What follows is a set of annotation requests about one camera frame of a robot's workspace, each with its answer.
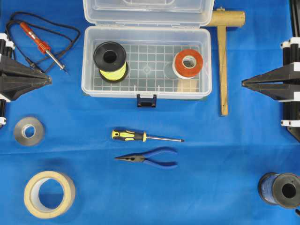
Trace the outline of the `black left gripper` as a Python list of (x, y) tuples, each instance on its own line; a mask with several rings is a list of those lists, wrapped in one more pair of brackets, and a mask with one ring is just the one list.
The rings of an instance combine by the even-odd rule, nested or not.
[(0, 34), (0, 127), (7, 118), (6, 104), (17, 100), (21, 95), (52, 84), (49, 76), (38, 69), (32, 69), (11, 59), (15, 45), (6, 33)]

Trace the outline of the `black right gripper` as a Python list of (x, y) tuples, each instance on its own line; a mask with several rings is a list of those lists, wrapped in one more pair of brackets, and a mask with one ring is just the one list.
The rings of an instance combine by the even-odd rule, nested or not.
[[(300, 131), (300, 38), (292, 37), (281, 44), (283, 65), (267, 73), (241, 82), (242, 86), (284, 102), (282, 126)], [(296, 78), (292, 78), (296, 66)]]

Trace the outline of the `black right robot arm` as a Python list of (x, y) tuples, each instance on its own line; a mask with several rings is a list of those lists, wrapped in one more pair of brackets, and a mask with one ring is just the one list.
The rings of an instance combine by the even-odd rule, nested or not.
[(281, 126), (300, 139), (300, 2), (290, 0), (292, 38), (281, 44), (283, 66), (243, 80), (241, 85), (283, 103)]

